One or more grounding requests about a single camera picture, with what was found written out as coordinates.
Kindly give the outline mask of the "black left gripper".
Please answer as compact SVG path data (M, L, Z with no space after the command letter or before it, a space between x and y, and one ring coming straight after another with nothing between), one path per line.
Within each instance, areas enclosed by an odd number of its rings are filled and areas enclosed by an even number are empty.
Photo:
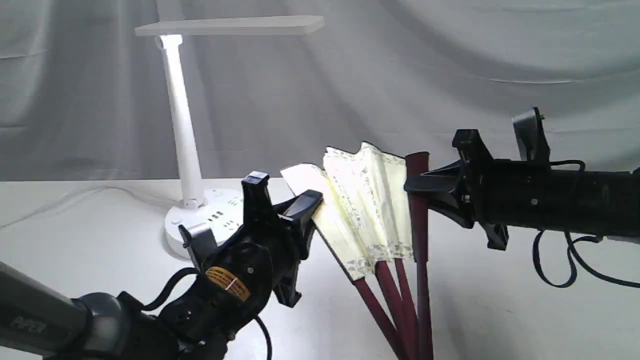
M206 272L195 269L192 285L160 311L160 321L180 341L229 341L265 309L272 292L290 308L300 298L295 278L303 260L303 240L311 239L323 194L308 189L278 203L277 221L269 179L262 171L243 178L243 225L218 245L220 251Z

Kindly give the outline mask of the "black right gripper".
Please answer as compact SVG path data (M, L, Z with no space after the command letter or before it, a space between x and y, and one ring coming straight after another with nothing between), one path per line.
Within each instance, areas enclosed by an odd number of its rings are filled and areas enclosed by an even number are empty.
M506 226L491 223L485 210L488 192L483 180L493 169L494 158L477 129L458 129L452 146L460 159L434 170L428 169L428 159L406 160L404 190L411 221L426 223L428 212L435 211L464 229L473 228L476 222L486 233L489 249L506 250ZM463 183L473 208L455 197L461 195Z

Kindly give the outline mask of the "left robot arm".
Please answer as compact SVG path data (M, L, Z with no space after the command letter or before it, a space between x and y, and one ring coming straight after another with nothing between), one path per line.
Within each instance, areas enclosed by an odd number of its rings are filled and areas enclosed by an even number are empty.
M222 360L254 321L272 359L259 315L271 294L289 308L300 300L298 268L309 257L323 194L306 189L274 204L269 178L260 171L243 178L242 218L224 240L214 227L229 221L217 210L176 224L193 265L148 304L125 291L69 298L2 264L1 345L44 360Z

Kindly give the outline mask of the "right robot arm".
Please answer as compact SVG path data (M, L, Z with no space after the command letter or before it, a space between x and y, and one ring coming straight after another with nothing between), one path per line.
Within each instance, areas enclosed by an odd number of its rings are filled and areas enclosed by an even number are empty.
M509 226L639 237L638 172L494 158L476 129L457 130L452 145L459 161L407 176L404 189L462 228L480 225L490 249L506 249Z

